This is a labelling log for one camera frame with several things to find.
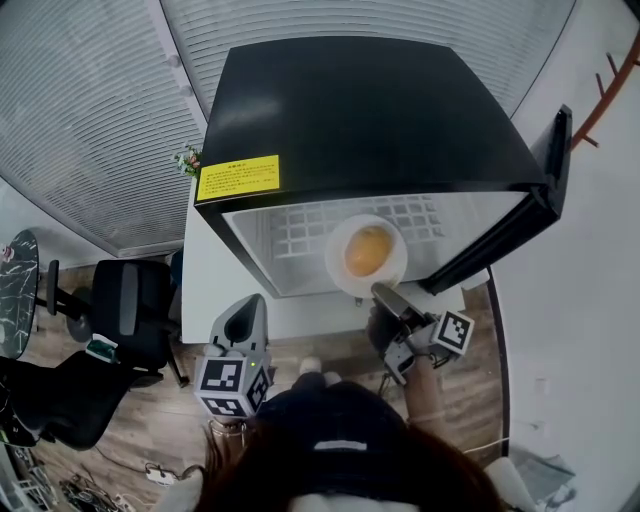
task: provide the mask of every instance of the black and white marker cube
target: black and white marker cube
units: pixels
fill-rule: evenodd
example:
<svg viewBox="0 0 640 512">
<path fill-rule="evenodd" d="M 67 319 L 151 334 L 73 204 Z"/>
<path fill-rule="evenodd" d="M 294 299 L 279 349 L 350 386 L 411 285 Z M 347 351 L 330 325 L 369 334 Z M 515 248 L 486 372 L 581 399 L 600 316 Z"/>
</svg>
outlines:
<svg viewBox="0 0 640 512">
<path fill-rule="evenodd" d="M 195 395 L 213 416 L 255 416 L 271 386 L 268 353 L 200 358 Z"/>
<path fill-rule="evenodd" d="M 460 313 L 445 311 L 433 332 L 432 343 L 437 343 L 461 356 L 467 351 L 474 321 Z"/>
</svg>

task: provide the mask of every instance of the white shoe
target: white shoe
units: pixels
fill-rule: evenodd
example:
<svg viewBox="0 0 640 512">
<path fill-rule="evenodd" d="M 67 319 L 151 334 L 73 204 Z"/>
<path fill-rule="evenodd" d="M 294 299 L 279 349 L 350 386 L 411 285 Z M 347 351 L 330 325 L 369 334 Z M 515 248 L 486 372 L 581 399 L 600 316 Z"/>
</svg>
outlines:
<svg viewBox="0 0 640 512">
<path fill-rule="evenodd" d="M 327 383 L 327 387 L 333 386 L 338 382 L 342 382 L 342 377 L 336 372 L 327 372 L 324 374 L 324 381 Z"/>
<path fill-rule="evenodd" d="M 321 373 L 322 361 L 317 357 L 305 357 L 300 363 L 300 375 L 304 373 Z"/>
</svg>

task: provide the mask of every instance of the person's hand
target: person's hand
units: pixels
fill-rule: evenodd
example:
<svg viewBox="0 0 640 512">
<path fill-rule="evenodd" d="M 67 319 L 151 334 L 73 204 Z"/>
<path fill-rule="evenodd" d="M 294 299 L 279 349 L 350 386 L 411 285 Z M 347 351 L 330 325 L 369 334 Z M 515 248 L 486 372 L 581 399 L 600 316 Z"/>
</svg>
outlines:
<svg viewBox="0 0 640 512">
<path fill-rule="evenodd" d="M 401 331 L 400 321 L 385 309 L 374 306 L 369 310 L 365 334 L 378 354 L 384 354 L 391 340 Z"/>
</svg>

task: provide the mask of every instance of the white plate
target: white plate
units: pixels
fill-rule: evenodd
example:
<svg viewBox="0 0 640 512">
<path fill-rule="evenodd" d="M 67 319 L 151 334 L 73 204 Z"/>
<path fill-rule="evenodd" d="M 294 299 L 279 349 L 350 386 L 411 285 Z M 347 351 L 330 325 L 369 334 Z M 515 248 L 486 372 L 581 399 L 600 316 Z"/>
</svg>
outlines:
<svg viewBox="0 0 640 512">
<path fill-rule="evenodd" d="M 373 274 L 356 277 L 347 270 L 345 252 L 353 235 L 366 227 L 384 228 L 392 238 L 391 254 L 387 261 Z M 400 231 L 391 222 L 376 215 L 355 215 L 342 221 L 327 238 L 324 250 L 324 264 L 335 285 L 354 297 L 370 299 L 371 285 L 376 282 L 396 286 L 407 270 L 407 244 Z"/>
</svg>

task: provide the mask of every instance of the yellow sticker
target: yellow sticker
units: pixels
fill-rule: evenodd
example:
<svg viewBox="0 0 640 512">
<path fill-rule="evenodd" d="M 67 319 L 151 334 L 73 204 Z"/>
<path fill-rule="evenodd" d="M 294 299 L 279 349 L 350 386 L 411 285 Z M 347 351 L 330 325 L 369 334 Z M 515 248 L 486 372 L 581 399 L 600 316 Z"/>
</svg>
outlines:
<svg viewBox="0 0 640 512">
<path fill-rule="evenodd" d="M 278 155 L 203 167 L 198 201 L 280 188 Z"/>
</svg>

